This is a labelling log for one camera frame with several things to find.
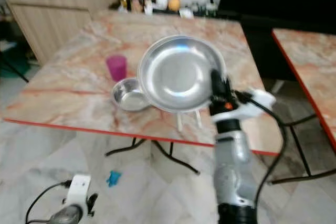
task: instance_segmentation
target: plastic cup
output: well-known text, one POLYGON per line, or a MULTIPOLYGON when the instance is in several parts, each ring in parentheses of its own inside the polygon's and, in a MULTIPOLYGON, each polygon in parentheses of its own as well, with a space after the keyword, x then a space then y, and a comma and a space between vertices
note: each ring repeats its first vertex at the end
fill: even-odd
POLYGON ((126 78, 127 59, 124 55, 112 55, 106 60, 106 64, 114 81, 126 78))

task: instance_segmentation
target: marble tabletop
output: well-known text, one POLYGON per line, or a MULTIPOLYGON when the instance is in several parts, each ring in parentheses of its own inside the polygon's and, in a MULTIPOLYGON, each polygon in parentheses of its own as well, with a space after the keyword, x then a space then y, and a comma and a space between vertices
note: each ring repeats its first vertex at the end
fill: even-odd
MULTIPOLYGON (((105 59, 111 54, 124 54, 128 60, 127 75, 134 77, 147 48, 163 37, 176 34, 204 39, 217 47, 235 89, 264 88, 237 22, 104 11, 35 75, 7 107, 4 119, 37 126, 213 146, 216 131, 207 108, 201 110, 201 129, 191 113, 183 115, 183 131, 179 132, 174 114, 153 107, 141 112, 126 112, 116 107, 111 99, 115 82, 109 75, 105 59)), ((255 152, 279 152, 281 135, 271 117, 262 115, 246 120, 243 129, 255 152)))
POLYGON ((274 29, 273 37, 336 150, 336 36, 274 29))

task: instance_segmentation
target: tile floor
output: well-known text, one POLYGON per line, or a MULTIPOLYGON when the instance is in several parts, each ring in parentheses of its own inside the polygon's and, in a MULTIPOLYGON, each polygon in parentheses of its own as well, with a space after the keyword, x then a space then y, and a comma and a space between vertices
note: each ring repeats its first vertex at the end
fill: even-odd
MULTIPOLYGON (((32 77, 38 68, 27 74, 32 77)), ((25 85, 19 78, 0 80, 0 105, 4 108, 25 85)), ((277 95, 275 111, 286 121, 312 112, 297 83, 287 82, 277 95)), ((318 120, 297 129, 313 171, 336 166, 336 158, 318 120)), ((1 223, 23 223, 31 201, 47 186, 90 173, 90 192, 98 192, 92 219, 83 223, 212 224, 216 200, 212 186, 213 150, 175 144, 174 156, 197 167, 199 176, 166 159, 150 142, 108 158, 108 150, 126 147, 130 138, 48 129, 7 123, 0 119, 0 218, 1 223), (109 188, 111 170, 122 173, 109 188)), ((168 150, 169 144, 162 143, 168 150)), ((271 157, 254 156, 251 168, 256 181, 271 157)), ((274 178, 304 173, 291 141, 274 178)), ((32 218, 49 218, 66 194, 55 189, 33 209, 32 218)), ((336 176, 311 182, 266 185, 262 191, 259 223, 336 223, 336 176)))

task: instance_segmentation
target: blue toy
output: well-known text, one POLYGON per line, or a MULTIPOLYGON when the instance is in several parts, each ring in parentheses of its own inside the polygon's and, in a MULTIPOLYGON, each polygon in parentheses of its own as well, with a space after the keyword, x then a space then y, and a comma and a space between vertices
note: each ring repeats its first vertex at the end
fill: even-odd
POLYGON ((121 173, 111 171, 110 177, 106 180, 106 183, 109 184, 109 187, 115 186, 118 183, 118 179, 120 178, 121 173))

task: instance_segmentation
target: metal plate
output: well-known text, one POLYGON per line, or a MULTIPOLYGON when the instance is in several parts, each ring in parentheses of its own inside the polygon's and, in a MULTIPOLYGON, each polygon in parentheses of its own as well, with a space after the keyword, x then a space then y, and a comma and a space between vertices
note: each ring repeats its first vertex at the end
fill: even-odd
POLYGON ((208 105, 212 69, 225 76, 221 53, 202 40, 178 35, 163 38, 147 50, 138 79, 152 105, 169 112, 188 112, 208 105))
POLYGON ((143 110, 150 105, 145 95, 140 91, 136 78, 119 81, 113 87, 112 97, 116 105, 127 111, 143 110))

